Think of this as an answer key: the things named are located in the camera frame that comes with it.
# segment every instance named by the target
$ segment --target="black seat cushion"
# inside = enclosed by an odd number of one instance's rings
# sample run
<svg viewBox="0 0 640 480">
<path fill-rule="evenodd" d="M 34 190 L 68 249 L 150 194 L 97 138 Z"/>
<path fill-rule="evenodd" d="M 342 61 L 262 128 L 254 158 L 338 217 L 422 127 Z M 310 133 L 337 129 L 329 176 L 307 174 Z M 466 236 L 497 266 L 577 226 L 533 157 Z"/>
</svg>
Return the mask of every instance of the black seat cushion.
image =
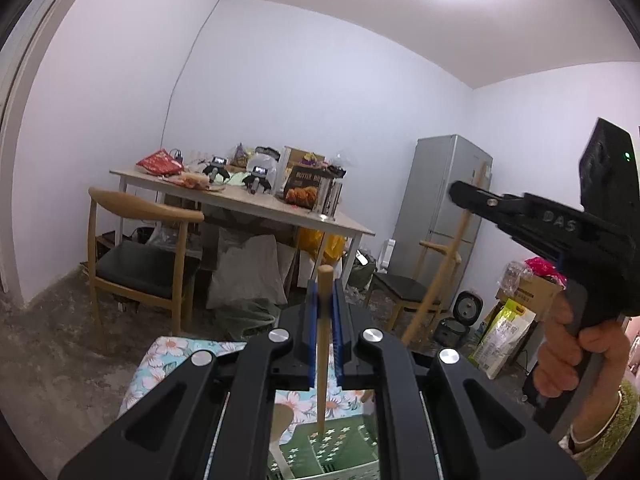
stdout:
<svg viewBox="0 0 640 480">
<path fill-rule="evenodd" d="M 383 272 L 376 272 L 374 276 L 403 301 L 420 303 L 427 293 L 427 288 L 413 278 Z"/>
<path fill-rule="evenodd" d="M 108 282 L 170 300 L 174 261 L 175 254 L 170 251 L 124 240 L 98 260 L 95 275 Z M 185 257 L 183 285 L 193 277 L 199 265 L 199 259 Z"/>
</svg>

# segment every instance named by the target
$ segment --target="human hand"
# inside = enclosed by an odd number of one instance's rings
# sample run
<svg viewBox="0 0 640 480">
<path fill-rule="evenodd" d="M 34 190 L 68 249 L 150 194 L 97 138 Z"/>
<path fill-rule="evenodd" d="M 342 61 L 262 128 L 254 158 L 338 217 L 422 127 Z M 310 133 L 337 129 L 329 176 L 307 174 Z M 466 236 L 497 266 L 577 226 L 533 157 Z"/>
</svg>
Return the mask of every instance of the human hand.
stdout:
<svg viewBox="0 0 640 480">
<path fill-rule="evenodd" d="M 558 397 L 578 386 L 574 366 L 582 360 L 583 349 L 604 355 L 602 370 L 574 420 L 576 440 L 585 441 L 604 427 L 618 406 L 618 388 L 625 375 L 630 343 L 615 320 L 585 328 L 575 338 L 565 327 L 573 318 L 564 294 L 558 294 L 544 322 L 546 341 L 538 351 L 533 382 L 545 397 Z"/>
</svg>

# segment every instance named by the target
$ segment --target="green sleeve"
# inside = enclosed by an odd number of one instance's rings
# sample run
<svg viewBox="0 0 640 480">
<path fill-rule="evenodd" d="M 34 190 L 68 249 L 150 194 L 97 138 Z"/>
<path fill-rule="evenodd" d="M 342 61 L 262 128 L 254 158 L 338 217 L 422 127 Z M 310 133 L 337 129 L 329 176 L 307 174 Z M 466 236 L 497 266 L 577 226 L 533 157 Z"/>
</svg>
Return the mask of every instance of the green sleeve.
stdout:
<svg viewBox="0 0 640 480">
<path fill-rule="evenodd" d="M 605 468 L 622 446 L 636 421 L 638 410 L 636 389 L 629 381 L 624 380 L 620 390 L 622 391 L 622 403 L 607 430 L 593 446 L 574 455 L 575 461 L 588 478 L 595 478 Z"/>
</svg>

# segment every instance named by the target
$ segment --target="yellow plastic bag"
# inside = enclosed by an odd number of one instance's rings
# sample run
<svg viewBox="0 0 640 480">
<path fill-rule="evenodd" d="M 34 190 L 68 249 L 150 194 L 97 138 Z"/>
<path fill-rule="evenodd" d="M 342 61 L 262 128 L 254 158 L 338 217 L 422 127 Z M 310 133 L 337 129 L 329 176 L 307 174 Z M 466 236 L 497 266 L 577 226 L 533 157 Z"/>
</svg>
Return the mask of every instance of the yellow plastic bag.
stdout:
<svg viewBox="0 0 640 480">
<path fill-rule="evenodd" d="M 334 265 L 342 256 L 347 239 L 338 235 L 328 235 L 328 238 L 322 262 L 324 264 Z M 321 243 L 322 231 L 315 231 L 304 227 L 301 227 L 298 231 L 298 246 L 303 251 L 311 254 L 314 260 L 318 257 Z"/>
</svg>

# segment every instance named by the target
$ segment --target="refrigerator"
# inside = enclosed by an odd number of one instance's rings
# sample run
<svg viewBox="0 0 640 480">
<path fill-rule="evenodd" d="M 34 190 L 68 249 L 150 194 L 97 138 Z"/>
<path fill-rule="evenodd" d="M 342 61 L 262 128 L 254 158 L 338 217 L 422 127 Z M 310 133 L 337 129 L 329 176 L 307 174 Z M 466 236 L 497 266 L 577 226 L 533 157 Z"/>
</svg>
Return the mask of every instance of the refrigerator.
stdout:
<svg viewBox="0 0 640 480">
<path fill-rule="evenodd" d="M 418 140 L 394 231 L 396 246 L 388 266 L 390 274 L 413 275 L 422 251 L 420 240 L 448 246 L 452 244 L 463 209 L 449 199 L 449 186 L 457 180 L 472 184 L 485 162 L 486 171 L 480 186 L 489 189 L 492 161 L 490 155 L 459 135 Z M 480 221 L 479 216 L 473 215 L 463 235 L 458 249 L 462 263 L 451 286 L 441 291 L 440 297 L 445 305 L 453 302 L 460 286 Z M 441 254 L 429 250 L 418 281 L 428 287 L 443 259 Z"/>
</svg>

